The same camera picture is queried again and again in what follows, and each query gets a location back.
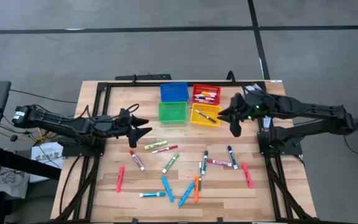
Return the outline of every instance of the wooden tabletop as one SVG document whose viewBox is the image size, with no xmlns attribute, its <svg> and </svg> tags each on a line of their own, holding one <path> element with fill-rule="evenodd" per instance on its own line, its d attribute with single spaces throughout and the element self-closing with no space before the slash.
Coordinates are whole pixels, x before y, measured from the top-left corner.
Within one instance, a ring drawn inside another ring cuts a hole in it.
<svg viewBox="0 0 358 224">
<path fill-rule="evenodd" d="M 77 116 L 81 114 L 86 105 L 89 105 L 89 108 L 93 107 L 97 84 L 98 82 L 93 81 L 83 82 L 76 109 Z M 266 81 L 265 84 L 269 93 L 285 94 L 282 82 Z M 222 87 L 220 106 L 226 108 L 230 98 L 240 90 L 238 86 Z M 193 88 L 189 87 L 188 91 L 191 96 Z M 120 108 L 128 108 L 130 105 L 138 103 L 140 108 L 134 115 L 149 119 L 149 123 L 144 126 L 153 127 L 153 130 L 146 134 L 134 149 L 145 167 L 144 171 L 140 171 L 129 154 L 131 148 L 127 138 L 107 140 L 105 153 L 99 164 L 91 221 L 130 222 L 132 218 L 138 218 L 140 222 L 213 222 L 217 217 L 223 217 L 227 222 L 274 221 L 265 162 L 259 153 L 256 137 L 259 130 L 257 122 L 243 122 L 241 124 L 242 134 L 239 138 L 232 136 L 229 125 L 225 122 L 222 122 L 217 128 L 198 126 L 190 123 L 189 119 L 182 124 L 162 124 L 158 122 L 159 102 L 159 87 L 112 88 L 108 115 L 117 115 Z M 189 100 L 188 118 L 191 113 L 191 105 L 192 102 Z M 275 125 L 290 127 L 292 120 L 275 119 Z M 150 150 L 144 149 L 146 144 L 163 140 L 168 141 L 167 146 L 178 145 L 178 148 L 158 154 L 151 154 Z M 238 164 L 247 163 L 255 188 L 248 188 L 241 168 L 234 170 L 216 164 L 208 164 L 206 175 L 203 176 L 199 202 L 194 202 L 192 191 L 185 204 L 179 207 L 178 201 L 190 182 L 194 180 L 195 175 L 198 174 L 199 161 L 202 161 L 204 151 L 208 150 L 208 157 L 211 159 L 229 161 L 227 145 L 232 146 Z M 180 156 L 165 174 L 175 201 L 170 202 L 168 197 L 139 198 L 139 193 L 142 192 L 165 191 L 161 181 L 162 169 L 175 152 L 179 152 Z M 62 188 L 74 160 L 75 158 L 68 158 L 64 162 L 51 218 L 55 218 L 59 214 Z M 64 208 L 78 189 L 82 161 L 82 158 L 78 161 L 69 178 L 63 197 Z M 293 156 L 282 156 L 282 161 L 289 191 L 307 213 L 315 216 L 302 163 Z M 124 181 L 121 193 L 116 193 L 117 175 L 121 165 L 125 166 Z M 284 217 L 282 195 L 278 189 L 277 192 L 281 214 Z M 85 199 L 81 204 L 80 218 L 85 216 L 88 191 L 83 198 Z"/>
</svg>

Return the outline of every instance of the light blue marker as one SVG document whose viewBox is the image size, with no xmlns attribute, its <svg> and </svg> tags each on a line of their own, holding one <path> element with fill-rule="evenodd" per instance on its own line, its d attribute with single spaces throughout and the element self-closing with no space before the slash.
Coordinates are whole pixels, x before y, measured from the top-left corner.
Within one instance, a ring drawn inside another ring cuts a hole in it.
<svg viewBox="0 0 358 224">
<path fill-rule="evenodd" d="M 172 196 L 172 193 L 171 193 L 171 189 L 169 188 L 169 185 L 168 185 L 168 182 L 167 182 L 167 178 L 166 178 L 166 177 L 162 177 L 162 182 L 164 183 L 165 190 L 167 191 L 169 200 L 170 200 L 171 202 L 173 202 L 173 196 Z"/>
<path fill-rule="evenodd" d="M 179 206 L 182 206 L 183 203 L 185 203 L 185 200 L 187 199 L 187 196 L 189 196 L 191 190 L 194 188 L 194 181 L 190 184 L 189 188 L 187 188 L 185 194 L 181 197 L 179 201 Z"/>
<path fill-rule="evenodd" d="M 140 197 L 164 197 L 165 192 L 148 192 L 148 193 L 140 193 Z"/>
</svg>

